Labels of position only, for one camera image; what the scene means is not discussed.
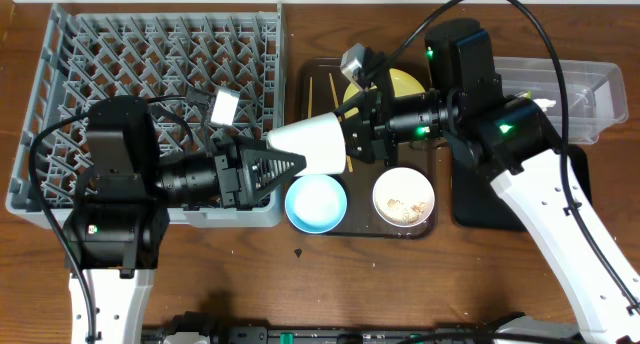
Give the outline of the white cup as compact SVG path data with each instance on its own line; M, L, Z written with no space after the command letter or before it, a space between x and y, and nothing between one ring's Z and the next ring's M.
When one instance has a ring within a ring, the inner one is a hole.
M346 147L338 117L329 112L270 131L270 148L302 155L306 168L299 176L342 174Z

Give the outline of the white bowl with food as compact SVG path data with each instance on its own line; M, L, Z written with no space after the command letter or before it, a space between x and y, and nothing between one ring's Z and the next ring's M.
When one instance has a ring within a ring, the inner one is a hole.
M411 228L426 222L435 211L435 190L429 179L409 167L382 173L372 189L372 204L388 224Z

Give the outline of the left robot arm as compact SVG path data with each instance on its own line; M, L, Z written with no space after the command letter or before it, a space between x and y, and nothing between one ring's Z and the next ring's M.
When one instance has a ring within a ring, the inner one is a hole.
M92 167L76 182L63 226L79 273L71 276L75 343L138 343L173 205L214 199L249 209L306 167L303 156L226 136L208 150L163 158L140 97L116 96L88 111Z

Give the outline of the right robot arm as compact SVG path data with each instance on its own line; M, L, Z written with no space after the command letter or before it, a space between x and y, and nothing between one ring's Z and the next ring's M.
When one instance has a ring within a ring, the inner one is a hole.
M529 232L561 284L588 343L639 338L639 276L591 206L568 146L531 99L503 93L488 33L454 19L425 37L432 86L399 98L390 57L361 45L342 74L356 94L339 108L347 153L392 164L402 142L444 138Z

